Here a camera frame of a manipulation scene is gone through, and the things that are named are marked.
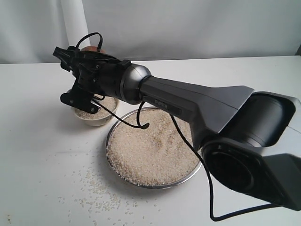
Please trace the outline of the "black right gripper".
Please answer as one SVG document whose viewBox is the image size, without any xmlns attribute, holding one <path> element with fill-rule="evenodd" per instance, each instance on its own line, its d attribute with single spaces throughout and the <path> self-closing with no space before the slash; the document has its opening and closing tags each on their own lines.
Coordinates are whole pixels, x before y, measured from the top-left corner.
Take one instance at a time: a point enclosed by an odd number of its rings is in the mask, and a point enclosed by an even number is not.
<svg viewBox="0 0 301 226">
<path fill-rule="evenodd" d="M 101 68 L 106 64 L 118 62 L 118 59 L 111 55 L 96 51 L 81 51 L 75 46 L 69 46 L 67 49 L 56 47 L 53 56 L 61 61 L 62 69 L 72 72 L 76 78 L 76 86 L 94 94 L 104 94 L 97 84 L 100 80 Z"/>
</svg>

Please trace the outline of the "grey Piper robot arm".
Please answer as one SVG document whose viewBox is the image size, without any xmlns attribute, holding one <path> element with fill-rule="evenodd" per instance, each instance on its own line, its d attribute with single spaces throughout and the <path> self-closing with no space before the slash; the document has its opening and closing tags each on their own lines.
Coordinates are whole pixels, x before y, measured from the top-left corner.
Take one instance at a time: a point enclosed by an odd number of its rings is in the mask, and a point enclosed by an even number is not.
<svg viewBox="0 0 301 226">
<path fill-rule="evenodd" d="M 55 48 L 75 77 L 61 101 L 95 113 L 95 94 L 132 105 L 147 102 L 190 125 L 194 151 L 227 188 L 266 201 L 265 208 L 301 209 L 301 103 L 250 87 L 206 87 L 157 78 L 148 68 L 100 51 Z"/>
</svg>

